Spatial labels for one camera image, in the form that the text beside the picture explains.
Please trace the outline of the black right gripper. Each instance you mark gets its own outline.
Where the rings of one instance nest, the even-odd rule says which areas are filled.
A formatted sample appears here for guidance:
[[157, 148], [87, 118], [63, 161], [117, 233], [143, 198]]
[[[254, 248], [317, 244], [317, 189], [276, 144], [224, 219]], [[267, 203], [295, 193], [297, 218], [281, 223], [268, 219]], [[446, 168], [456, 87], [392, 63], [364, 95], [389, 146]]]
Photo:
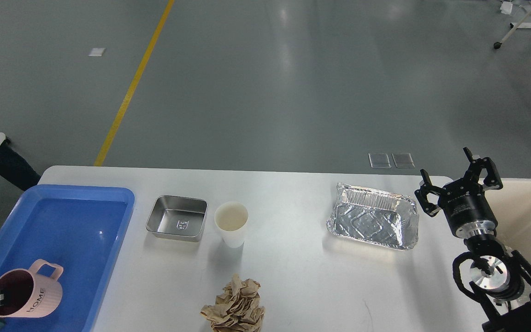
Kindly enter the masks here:
[[[421, 209], [430, 217], [440, 210], [444, 212], [451, 233], [460, 239], [475, 235], [495, 235], [498, 221], [485, 198], [485, 190], [503, 189], [499, 171], [490, 157], [474, 155], [468, 147], [463, 151], [469, 166], [463, 179], [435, 186], [426, 170], [421, 169], [422, 181], [415, 193]], [[430, 202], [428, 196], [438, 198], [438, 204]]]

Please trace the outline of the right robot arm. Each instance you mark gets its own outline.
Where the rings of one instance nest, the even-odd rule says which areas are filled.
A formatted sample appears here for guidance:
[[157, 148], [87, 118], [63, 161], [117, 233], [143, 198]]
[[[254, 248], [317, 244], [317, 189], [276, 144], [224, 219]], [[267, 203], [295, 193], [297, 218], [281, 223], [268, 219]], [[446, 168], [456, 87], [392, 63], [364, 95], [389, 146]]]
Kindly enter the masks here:
[[485, 192], [503, 189], [495, 163], [463, 148], [469, 166], [463, 177], [443, 186], [432, 183], [426, 170], [415, 191], [430, 217], [443, 211], [452, 235], [466, 251], [452, 263], [455, 285], [478, 303], [487, 321], [485, 332], [531, 332], [531, 264], [497, 237], [498, 221]]

